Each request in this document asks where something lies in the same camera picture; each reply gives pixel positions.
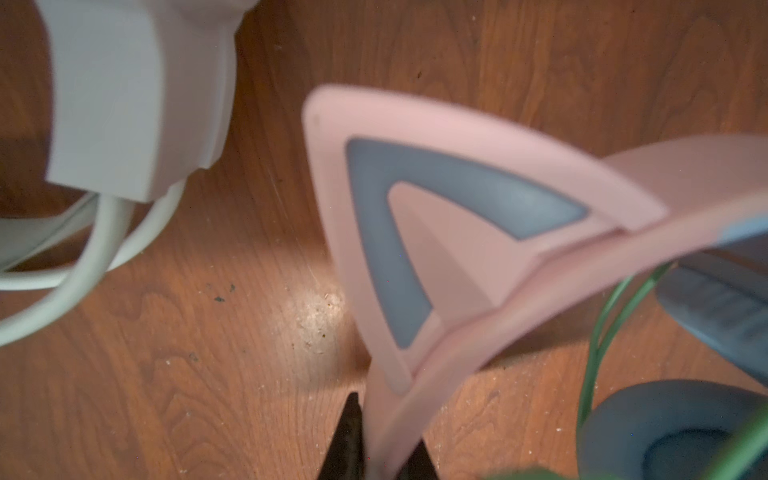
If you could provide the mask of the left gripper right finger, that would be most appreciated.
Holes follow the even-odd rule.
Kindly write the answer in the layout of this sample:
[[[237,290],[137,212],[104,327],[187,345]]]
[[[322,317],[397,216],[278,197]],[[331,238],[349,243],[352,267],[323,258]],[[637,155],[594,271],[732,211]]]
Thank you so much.
[[[399,471],[397,480],[439,480],[425,442],[421,440]]]

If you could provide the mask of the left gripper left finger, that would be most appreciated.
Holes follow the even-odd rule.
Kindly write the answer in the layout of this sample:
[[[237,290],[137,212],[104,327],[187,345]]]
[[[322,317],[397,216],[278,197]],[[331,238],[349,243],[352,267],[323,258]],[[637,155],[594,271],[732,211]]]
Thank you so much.
[[[363,414],[359,394],[351,392],[345,401],[317,479],[361,480],[364,478],[364,470]]]

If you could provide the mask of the pink blue cat-ear headphones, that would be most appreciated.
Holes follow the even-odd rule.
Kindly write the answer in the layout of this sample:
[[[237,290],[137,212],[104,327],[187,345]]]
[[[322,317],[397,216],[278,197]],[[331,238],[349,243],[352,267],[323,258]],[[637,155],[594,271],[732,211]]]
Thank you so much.
[[[462,106],[324,85],[303,105],[325,237],[371,355],[365,475],[392,479],[506,347],[621,279],[767,229],[767,140],[598,159]]]

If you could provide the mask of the white headphones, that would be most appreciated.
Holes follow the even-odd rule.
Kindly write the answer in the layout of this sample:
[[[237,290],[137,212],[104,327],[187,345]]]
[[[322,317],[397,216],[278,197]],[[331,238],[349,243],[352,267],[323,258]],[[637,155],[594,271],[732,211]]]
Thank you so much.
[[[2,320],[10,344],[72,310],[150,245],[187,178],[221,157],[250,1],[40,1],[53,77],[46,178],[64,212],[1,222],[1,287],[45,296]]]

